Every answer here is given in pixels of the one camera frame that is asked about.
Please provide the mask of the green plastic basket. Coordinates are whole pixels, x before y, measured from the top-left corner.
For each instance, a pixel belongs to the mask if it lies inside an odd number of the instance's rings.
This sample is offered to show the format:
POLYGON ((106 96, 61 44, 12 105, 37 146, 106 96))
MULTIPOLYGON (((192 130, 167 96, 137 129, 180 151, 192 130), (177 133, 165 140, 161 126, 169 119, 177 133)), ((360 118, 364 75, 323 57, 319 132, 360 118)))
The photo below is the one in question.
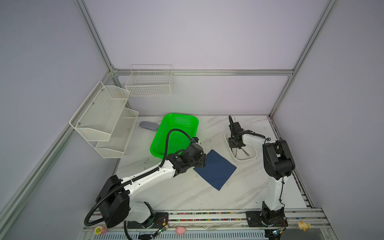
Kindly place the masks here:
MULTIPOLYGON (((198 126, 199 120, 195 116, 182 114, 168 114, 164 116, 151 144, 151 154, 156 158, 163 158, 166 147, 166 139, 170 130, 182 130, 193 138, 197 136, 198 126)), ((190 140, 188 137, 181 132, 173 131, 169 137, 167 155, 186 149, 189 144, 190 140)))

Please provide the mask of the dark blue paper napkin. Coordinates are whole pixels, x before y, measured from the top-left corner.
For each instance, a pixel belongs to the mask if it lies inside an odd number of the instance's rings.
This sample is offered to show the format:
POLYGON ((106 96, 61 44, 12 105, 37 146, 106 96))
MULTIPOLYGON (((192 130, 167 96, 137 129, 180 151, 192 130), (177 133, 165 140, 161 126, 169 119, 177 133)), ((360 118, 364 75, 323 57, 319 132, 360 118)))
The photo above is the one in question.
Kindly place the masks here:
POLYGON ((214 150, 210 150, 207 154, 205 167, 194 168, 198 175, 218 191, 221 190, 236 169, 235 165, 214 150))

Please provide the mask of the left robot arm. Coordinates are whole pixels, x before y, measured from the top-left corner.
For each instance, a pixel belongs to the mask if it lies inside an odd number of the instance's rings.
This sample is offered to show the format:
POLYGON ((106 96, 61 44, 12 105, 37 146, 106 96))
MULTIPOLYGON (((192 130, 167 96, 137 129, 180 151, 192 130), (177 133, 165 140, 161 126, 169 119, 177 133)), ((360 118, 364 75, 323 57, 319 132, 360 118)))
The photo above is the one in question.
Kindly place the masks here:
POLYGON ((185 150, 179 150, 166 157, 165 162, 142 172, 142 178, 118 178, 116 175, 107 179, 100 191, 96 202, 99 202, 105 195, 116 187, 116 192, 108 196, 98 209, 102 215, 102 221, 107 228, 112 228, 123 221, 134 222, 143 228, 153 225, 156 212, 148 202, 138 201, 137 195, 144 192, 162 181, 174 178, 185 173, 191 168, 203 168, 206 166, 206 154, 200 146, 197 137, 192 138, 185 150))

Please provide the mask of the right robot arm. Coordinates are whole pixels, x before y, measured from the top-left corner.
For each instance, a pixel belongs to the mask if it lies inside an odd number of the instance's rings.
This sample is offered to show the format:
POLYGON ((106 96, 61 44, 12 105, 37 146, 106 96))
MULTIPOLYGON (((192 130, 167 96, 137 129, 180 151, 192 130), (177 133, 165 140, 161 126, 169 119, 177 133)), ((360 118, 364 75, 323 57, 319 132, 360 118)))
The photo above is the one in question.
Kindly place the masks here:
POLYGON ((240 150, 243 147, 252 147, 261 151, 264 170, 269 176, 267 195, 260 214, 257 217, 250 217, 250 220, 264 227, 284 225, 286 183, 296 168, 288 143, 285 140, 272 142, 264 135, 245 130, 231 116, 229 116, 229 129, 231 133, 228 139, 229 148, 240 150))

